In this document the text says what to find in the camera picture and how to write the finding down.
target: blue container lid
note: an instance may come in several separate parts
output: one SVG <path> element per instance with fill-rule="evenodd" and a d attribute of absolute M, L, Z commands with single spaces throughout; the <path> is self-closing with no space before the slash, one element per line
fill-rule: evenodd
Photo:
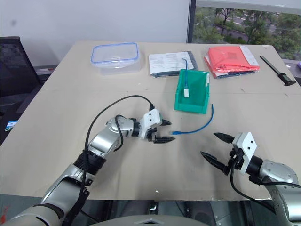
<path fill-rule="evenodd" d="M 137 43 L 120 43 L 95 46 L 92 51 L 91 63 L 99 67 L 124 67 L 135 63 L 140 57 Z"/>

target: mesh chair back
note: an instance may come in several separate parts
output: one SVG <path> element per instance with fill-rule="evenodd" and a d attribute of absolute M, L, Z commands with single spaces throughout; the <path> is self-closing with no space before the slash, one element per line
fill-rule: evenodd
<path fill-rule="evenodd" d="M 40 84 L 20 37 L 0 38 L 1 97 L 30 93 Z"/>

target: office chair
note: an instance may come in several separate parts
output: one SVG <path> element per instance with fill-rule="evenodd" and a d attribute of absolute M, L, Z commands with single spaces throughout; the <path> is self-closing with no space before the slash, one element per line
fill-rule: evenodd
<path fill-rule="evenodd" d="M 0 145 L 9 134 L 5 127 L 18 120 L 42 87 L 20 42 L 20 37 L 0 38 Z"/>

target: window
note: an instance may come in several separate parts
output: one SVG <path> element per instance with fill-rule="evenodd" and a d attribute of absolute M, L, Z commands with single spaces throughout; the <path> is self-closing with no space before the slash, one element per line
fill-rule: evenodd
<path fill-rule="evenodd" d="M 192 43 L 273 45 L 281 58 L 301 60 L 301 16 L 196 7 Z"/>

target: beige table surface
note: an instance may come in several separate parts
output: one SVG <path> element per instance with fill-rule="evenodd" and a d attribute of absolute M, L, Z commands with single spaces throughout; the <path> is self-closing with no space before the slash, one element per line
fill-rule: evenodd
<path fill-rule="evenodd" d="M 174 111 L 177 77 L 154 79 L 149 75 L 148 55 L 192 51 L 200 70 L 205 44 L 139 43 L 143 67 L 137 73 L 103 76 L 90 63 L 92 48 L 102 41 L 81 41 L 74 45 L 40 92 L 26 109 L 0 148 L 0 193 L 42 196 L 83 149 L 85 135 L 95 115 L 111 102 L 133 94 L 144 95 L 159 109 L 171 130 L 192 130 L 204 125 L 207 114 Z M 264 55 L 293 79 L 272 46 L 249 46 L 260 71 L 242 77 L 210 79 L 210 99 L 214 119 L 203 131 L 177 135 L 168 144 L 129 138 L 113 153 L 89 188 L 90 199 L 157 200 L 241 200 L 230 186 L 230 178 L 200 155 L 205 151 L 227 163 L 231 145 L 217 139 L 214 132 L 231 135 L 251 131 L 257 143 L 255 154 L 279 161 L 301 178 L 301 88 L 285 87 L 259 58 Z M 140 118 L 148 104 L 132 98 L 108 110 L 92 129 L 122 114 Z M 237 187 L 255 198 L 269 198 L 262 186 L 237 173 Z"/>

